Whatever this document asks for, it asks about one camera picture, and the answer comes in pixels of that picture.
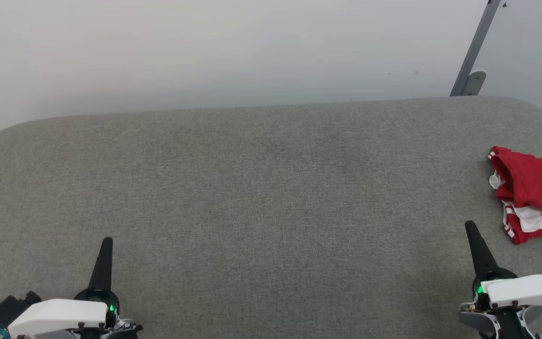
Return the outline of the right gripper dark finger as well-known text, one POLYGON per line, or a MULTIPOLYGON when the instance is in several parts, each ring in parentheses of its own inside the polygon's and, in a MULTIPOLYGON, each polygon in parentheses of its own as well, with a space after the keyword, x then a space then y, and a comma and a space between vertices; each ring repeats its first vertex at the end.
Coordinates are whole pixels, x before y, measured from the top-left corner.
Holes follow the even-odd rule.
POLYGON ((498 279, 501 277, 500 268, 495 261, 484 238, 481 236, 476 224, 469 220, 465 222, 473 268, 476 279, 498 279))

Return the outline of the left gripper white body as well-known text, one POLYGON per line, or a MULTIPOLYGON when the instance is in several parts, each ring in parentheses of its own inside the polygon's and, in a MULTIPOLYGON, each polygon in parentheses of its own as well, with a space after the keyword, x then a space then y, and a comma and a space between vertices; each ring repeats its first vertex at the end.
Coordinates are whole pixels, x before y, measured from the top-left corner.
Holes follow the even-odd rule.
POLYGON ((74 299, 34 303, 7 325, 8 339, 137 339, 141 324, 121 318, 110 288, 86 288, 74 299))

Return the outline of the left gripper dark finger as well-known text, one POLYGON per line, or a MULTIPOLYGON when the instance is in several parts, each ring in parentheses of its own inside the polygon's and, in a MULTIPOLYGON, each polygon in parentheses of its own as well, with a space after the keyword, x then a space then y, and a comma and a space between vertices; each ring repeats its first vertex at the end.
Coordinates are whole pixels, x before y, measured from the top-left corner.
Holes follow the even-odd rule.
POLYGON ((105 237, 93 266, 88 288, 110 291, 112 287, 113 239, 105 237))

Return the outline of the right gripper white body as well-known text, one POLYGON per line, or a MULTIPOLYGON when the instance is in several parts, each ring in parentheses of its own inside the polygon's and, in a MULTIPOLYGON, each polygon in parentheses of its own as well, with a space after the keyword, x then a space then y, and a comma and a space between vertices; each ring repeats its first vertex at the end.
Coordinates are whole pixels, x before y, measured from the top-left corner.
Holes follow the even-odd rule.
POLYGON ((461 324, 482 339, 541 339, 529 325, 542 315, 542 274, 474 283, 474 300, 459 309, 461 324))

